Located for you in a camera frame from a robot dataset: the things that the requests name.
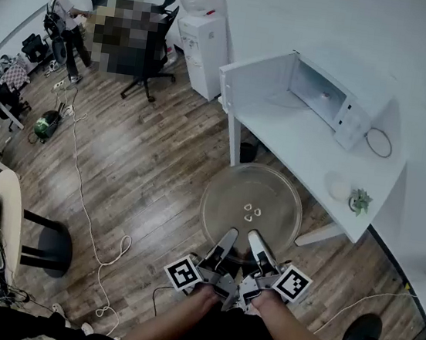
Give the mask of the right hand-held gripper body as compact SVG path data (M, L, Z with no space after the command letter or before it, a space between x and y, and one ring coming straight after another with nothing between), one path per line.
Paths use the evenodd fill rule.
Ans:
M285 303L294 303L312 283L313 280L294 265L277 265L267 272L258 270L240 282L236 306L247 312L252 299L263 291L274 291Z

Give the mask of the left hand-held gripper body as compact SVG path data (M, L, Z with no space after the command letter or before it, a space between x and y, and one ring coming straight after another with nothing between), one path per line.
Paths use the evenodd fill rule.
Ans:
M230 274L221 274L195 265L190 255L164 266L164 271L176 291L194 287L197 284L210 284L220 297L222 310L231 309L237 299L237 287Z

